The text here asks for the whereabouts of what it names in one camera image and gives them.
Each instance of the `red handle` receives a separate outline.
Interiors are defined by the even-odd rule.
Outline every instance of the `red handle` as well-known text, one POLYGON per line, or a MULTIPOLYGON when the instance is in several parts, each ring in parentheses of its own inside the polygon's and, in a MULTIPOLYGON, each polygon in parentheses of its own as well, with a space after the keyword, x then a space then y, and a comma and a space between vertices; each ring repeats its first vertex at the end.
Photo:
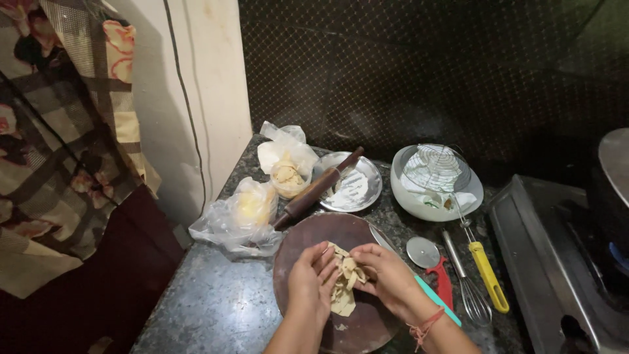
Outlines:
POLYGON ((454 311, 452 307, 452 283, 450 283, 450 277, 443 267, 443 262, 447 261, 444 256, 439 259, 439 264, 433 268, 426 269, 426 274, 437 273, 437 295, 445 302, 450 310, 454 311))

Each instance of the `teal knife handle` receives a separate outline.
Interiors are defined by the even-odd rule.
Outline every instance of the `teal knife handle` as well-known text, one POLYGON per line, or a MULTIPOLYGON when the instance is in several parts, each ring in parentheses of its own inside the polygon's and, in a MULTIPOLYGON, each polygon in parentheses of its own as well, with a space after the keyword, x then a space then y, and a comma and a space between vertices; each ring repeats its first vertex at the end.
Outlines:
POLYGON ((426 284, 426 282, 424 282, 424 279, 422 279, 419 275, 415 275, 415 280, 417 280, 417 283, 419 283, 421 288, 424 289, 424 292, 428 295, 428 297, 432 301, 434 301, 437 305, 443 306, 445 308, 445 313, 448 316, 450 316, 450 318, 454 321, 454 323, 458 324, 459 327, 461 327, 461 320, 457 317, 457 315, 454 314, 454 312, 452 312, 452 310, 448 307, 448 305, 446 305, 445 302, 443 302, 443 300, 439 297, 439 295, 437 295, 432 290, 430 285, 426 284))

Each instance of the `wooden rolling board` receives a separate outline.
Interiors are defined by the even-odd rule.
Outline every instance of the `wooden rolling board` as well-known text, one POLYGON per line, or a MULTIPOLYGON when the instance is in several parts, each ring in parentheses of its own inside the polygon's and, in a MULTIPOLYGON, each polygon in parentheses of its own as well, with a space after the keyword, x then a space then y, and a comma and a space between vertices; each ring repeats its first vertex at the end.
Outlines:
MULTIPOLYGON (((375 243, 369 223, 360 217, 327 212, 308 217, 291 228, 277 251, 273 267, 273 289, 277 305, 286 314, 288 275, 301 252, 322 241, 331 241, 346 251, 375 243)), ((349 317, 331 313, 323 330, 321 350, 335 354, 358 354, 385 345, 400 329, 401 322, 375 296, 354 290, 356 308, 349 317), (347 329, 337 329, 344 324, 347 329)))

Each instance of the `kitchen counter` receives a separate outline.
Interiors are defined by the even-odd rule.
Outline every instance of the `kitchen counter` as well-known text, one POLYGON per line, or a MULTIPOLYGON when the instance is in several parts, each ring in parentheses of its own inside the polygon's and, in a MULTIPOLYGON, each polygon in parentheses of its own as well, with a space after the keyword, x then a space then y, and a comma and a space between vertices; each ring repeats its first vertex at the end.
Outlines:
MULTIPOLYGON (((267 141, 254 135, 231 173, 219 196, 228 198, 238 182, 251 176, 267 181, 259 168, 257 146, 267 141)), ((314 148, 319 155, 329 151, 314 148)), ((435 242, 447 257, 440 229, 446 227, 457 246, 457 251, 468 276, 486 296, 480 274, 472 255, 467 250, 467 239, 457 221, 446 223, 417 219, 403 210, 391 191, 390 164, 374 161, 382 174, 382 194, 368 209, 354 213, 376 225, 393 241, 398 253, 413 269, 423 270, 406 255, 406 241, 422 236, 435 242)), ((493 313, 489 327, 480 328, 472 323, 461 300, 459 281, 450 262, 445 263, 453 286, 454 312, 461 319, 462 329, 479 345, 483 353, 524 353, 528 339, 515 297, 510 290, 504 265, 496 262, 499 248, 491 227, 486 227, 484 207, 497 192, 485 189, 484 202, 479 210, 470 214, 474 221, 477 240, 481 241, 489 262, 500 282, 511 310, 507 314, 493 313)), ((286 202, 280 202, 280 210, 286 202)), ((312 213, 321 208, 313 208, 312 213)), ((146 327, 131 350, 133 354, 153 353, 260 353, 282 320, 277 308, 272 284, 273 258, 239 258, 219 247, 202 241, 196 242, 186 254, 170 286, 153 310, 146 327)), ((430 283, 434 276, 423 278, 430 283)), ((408 331, 400 331, 377 353, 412 353, 415 349, 408 331)))

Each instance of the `stainless steel stove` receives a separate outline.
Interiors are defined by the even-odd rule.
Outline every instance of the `stainless steel stove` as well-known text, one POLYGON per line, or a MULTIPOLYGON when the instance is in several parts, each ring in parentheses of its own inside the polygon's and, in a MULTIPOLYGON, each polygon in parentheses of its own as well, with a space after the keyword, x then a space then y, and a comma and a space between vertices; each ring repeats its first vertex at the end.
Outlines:
POLYGON ((586 192, 515 175, 490 207, 535 352, 629 353, 629 262, 586 192))

